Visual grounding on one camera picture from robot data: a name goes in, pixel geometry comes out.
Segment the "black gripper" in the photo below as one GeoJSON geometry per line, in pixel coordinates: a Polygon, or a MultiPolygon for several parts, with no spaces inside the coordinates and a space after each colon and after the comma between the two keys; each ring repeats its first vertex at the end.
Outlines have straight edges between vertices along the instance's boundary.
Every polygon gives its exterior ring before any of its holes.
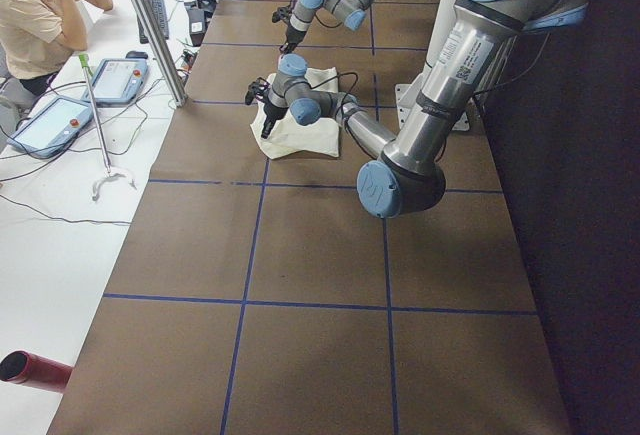
{"type": "Polygon", "coordinates": [[[285,108],[274,104],[269,99],[269,94],[270,83],[266,79],[258,77],[248,85],[244,99],[246,105],[251,105],[254,100],[263,103],[265,121],[260,134],[263,140],[270,136],[276,123],[285,117],[285,108]]]}
{"type": "Polygon", "coordinates": [[[280,45],[281,54],[292,53],[303,40],[303,31],[300,29],[299,20],[290,5],[279,6],[272,13],[272,23],[283,22],[286,25],[285,41],[280,45]]]}

